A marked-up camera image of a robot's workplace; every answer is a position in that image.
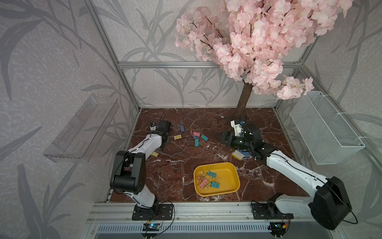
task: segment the sponge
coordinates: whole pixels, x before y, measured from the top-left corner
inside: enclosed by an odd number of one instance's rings
[[[235,152],[232,153],[232,156],[238,160],[242,160],[244,158],[244,154],[237,150],[235,150]]]

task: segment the wire mesh basket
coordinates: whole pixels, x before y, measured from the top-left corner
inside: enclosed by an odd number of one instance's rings
[[[290,115],[317,164],[336,164],[365,145],[321,91],[301,96]]]

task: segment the artificial cherry blossom tree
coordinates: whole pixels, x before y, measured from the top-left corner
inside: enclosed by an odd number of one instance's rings
[[[175,45],[196,50],[235,81],[244,81],[234,119],[239,119],[252,90],[278,99],[299,98],[312,90],[313,79],[285,77],[282,58],[293,47],[309,45],[315,35],[332,30],[338,13],[346,16],[353,0],[221,0],[218,15],[206,7],[177,19]]]

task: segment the wallpaper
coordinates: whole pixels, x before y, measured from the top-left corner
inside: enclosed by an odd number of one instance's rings
[[[382,1],[355,0],[334,30],[321,36],[305,63],[357,126],[381,150],[381,40]],[[317,165],[289,113],[297,100],[281,103],[277,110],[299,160],[317,173],[341,179],[359,224],[342,222],[349,239],[377,239],[382,235],[382,173],[361,150],[342,162]],[[346,218],[354,222],[350,214]]]
[[[194,62],[195,52],[174,44],[176,19],[191,7],[214,10],[217,1],[93,2],[119,62]],[[283,60],[298,61],[304,50],[295,48]],[[217,69],[126,69],[125,75],[141,107],[236,107],[243,88]],[[252,94],[247,107],[274,105],[274,96]]]
[[[277,76],[290,76],[284,69]],[[231,107],[239,101],[243,82],[235,82],[217,68],[128,69],[125,76],[140,107]],[[276,97],[251,93],[247,107],[273,107]]]
[[[78,238],[137,110],[82,1],[0,1],[0,56],[0,238]],[[93,157],[44,157],[92,93],[120,103]]]

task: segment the tree trunk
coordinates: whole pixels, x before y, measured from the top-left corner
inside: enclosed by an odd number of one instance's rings
[[[232,120],[240,120],[243,115],[245,115],[245,107],[252,93],[252,84],[244,83],[243,90],[239,99],[239,103],[236,107],[236,111],[232,116]]]

